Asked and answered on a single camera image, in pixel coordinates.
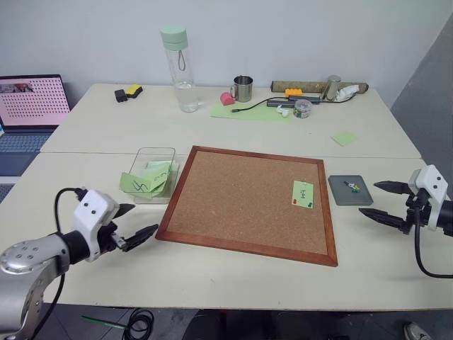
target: yellow sponge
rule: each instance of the yellow sponge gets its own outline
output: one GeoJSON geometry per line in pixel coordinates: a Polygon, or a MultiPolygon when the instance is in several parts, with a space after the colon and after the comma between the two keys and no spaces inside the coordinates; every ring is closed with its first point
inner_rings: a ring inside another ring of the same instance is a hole
{"type": "Polygon", "coordinates": [[[141,85],[134,84],[134,85],[131,85],[130,88],[128,88],[126,90],[126,95],[129,98],[136,98],[142,91],[143,91],[143,88],[141,85]]]}
{"type": "Polygon", "coordinates": [[[301,89],[285,89],[285,97],[301,96],[303,93],[301,89]]]}

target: red object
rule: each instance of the red object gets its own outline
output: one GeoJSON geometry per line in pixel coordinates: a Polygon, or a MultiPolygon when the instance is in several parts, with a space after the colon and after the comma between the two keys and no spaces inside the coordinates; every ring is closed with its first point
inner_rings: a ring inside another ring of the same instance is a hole
{"type": "Polygon", "coordinates": [[[222,93],[220,95],[220,101],[222,102],[222,104],[224,104],[224,106],[234,104],[234,98],[229,92],[222,93]]]}

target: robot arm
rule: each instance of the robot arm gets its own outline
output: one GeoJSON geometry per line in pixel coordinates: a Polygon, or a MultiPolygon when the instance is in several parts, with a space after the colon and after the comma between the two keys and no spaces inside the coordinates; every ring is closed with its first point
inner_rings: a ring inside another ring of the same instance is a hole
{"type": "Polygon", "coordinates": [[[445,200],[448,184],[434,165],[415,170],[408,183],[383,181],[374,184],[391,193],[407,194],[407,216],[389,215],[372,208],[359,208],[365,216],[409,234],[415,225],[415,258],[420,270],[433,278],[453,278],[453,275],[430,273],[422,264],[420,256],[420,227],[427,225],[429,230],[441,227],[447,236],[453,237],[453,202],[445,200]]]}
{"type": "Polygon", "coordinates": [[[0,339],[30,339],[38,323],[47,286],[70,264],[95,261],[120,248],[129,251],[145,242],[158,225],[145,227],[129,239],[119,237],[113,219],[134,206],[118,204],[109,195],[78,189],[74,230],[14,244],[0,256],[0,339]]]}

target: small clear container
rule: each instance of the small clear container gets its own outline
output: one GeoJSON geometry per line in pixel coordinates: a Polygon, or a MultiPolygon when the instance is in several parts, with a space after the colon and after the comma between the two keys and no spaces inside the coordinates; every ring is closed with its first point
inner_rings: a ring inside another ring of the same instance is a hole
{"type": "Polygon", "coordinates": [[[306,99],[299,99],[294,103],[293,114],[297,118],[307,118],[311,112],[311,102],[306,99]]]}
{"type": "Polygon", "coordinates": [[[134,197],[134,202],[137,204],[167,204],[178,182],[179,169],[182,169],[185,160],[186,157],[175,155],[175,149],[172,147],[143,147],[139,149],[129,174],[144,178],[150,167],[157,164],[168,164],[170,171],[159,193],[154,193],[153,197],[150,197],[151,194],[147,195],[147,193],[128,192],[134,197]]]}

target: white table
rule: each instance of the white table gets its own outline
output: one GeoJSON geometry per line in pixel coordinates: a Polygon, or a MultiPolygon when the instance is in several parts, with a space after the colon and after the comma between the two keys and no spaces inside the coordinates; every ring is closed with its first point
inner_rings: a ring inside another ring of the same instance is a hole
{"type": "MultiPolygon", "coordinates": [[[[313,106],[309,118],[286,124],[211,118],[212,104],[226,88],[199,88],[202,105],[194,113],[179,110],[170,86],[144,86],[136,99],[117,103],[114,90],[121,88],[127,85],[93,85],[42,151],[129,153],[174,147],[187,154],[192,145],[202,145],[304,157],[420,158],[373,89],[347,103],[313,106]],[[336,144],[331,136],[344,130],[359,140],[347,147],[336,144]]],[[[253,89],[250,104],[279,95],[253,89]]]]}
{"type": "MultiPolygon", "coordinates": [[[[0,249],[54,232],[56,192],[85,186],[131,202],[119,191],[121,171],[133,154],[40,154],[0,205],[0,249]]],[[[323,158],[326,175],[361,174],[373,208],[403,216],[404,195],[372,184],[407,181],[420,159],[323,158]]],[[[338,267],[302,263],[236,251],[190,246],[155,239],[129,253],[115,250],[93,263],[71,267],[60,302],[147,307],[222,307],[296,310],[411,310],[453,307],[453,283],[428,278],[418,269],[413,233],[380,225],[357,211],[338,207],[329,188],[338,267]]],[[[70,230],[76,199],[61,199],[61,223],[70,230]]],[[[126,237],[159,222],[164,205],[140,205],[118,219],[126,237]]],[[[434,272],[451,273],[452,240],[439,229],[422,230],[422,256],[434,272]]],[[[56,280],[46,291],[53,298],[56,280]]]]}

